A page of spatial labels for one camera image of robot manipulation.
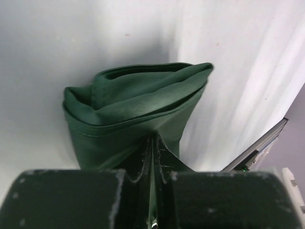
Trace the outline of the right aluminium rail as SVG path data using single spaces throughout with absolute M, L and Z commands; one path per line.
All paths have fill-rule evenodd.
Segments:
M 288 121 L 284 117 L 221 171 L 250 171 L 251 167 L 258 164 L 259 160 L 263 160 L 265 155 L 270 151 L 274 141 L 276 141 Z

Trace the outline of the dark green cloth napkin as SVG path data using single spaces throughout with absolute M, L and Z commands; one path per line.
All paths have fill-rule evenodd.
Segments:
M 111 169 L 148 135 L 179 155 L 186 123 L 202 97 L 211 63 L 132 65 L 64 89 L 62 107 L 81 169 Z

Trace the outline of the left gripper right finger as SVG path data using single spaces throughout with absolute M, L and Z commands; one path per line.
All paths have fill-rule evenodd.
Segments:
M 171 174 L 193 173 L 194 170 L 183 163 L 166 146 L 160 135 L 153 141 L 153 172 L 155 183 L 155 215 L 159 229 L 177 229 Z

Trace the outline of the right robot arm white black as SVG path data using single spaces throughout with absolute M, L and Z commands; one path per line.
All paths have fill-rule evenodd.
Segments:
M 273 167 L 271 168 L 271 171 L 276 176 L 278 176 L 278 178 L 280 178 L 280 180 L 284 184 L 299 217 L 305 219 L 305 202 L 303 200 L 298 182 L 296 181 L 293 172 L 287 167 L 282 168 L 280 170 Z

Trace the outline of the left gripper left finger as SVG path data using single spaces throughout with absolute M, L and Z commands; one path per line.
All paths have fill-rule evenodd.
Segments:
M 149 226 L 152 146 L 153 139 L 148 136 L 116 167 L 125 171 L 114 220 L 116 229 L 147 229 Z

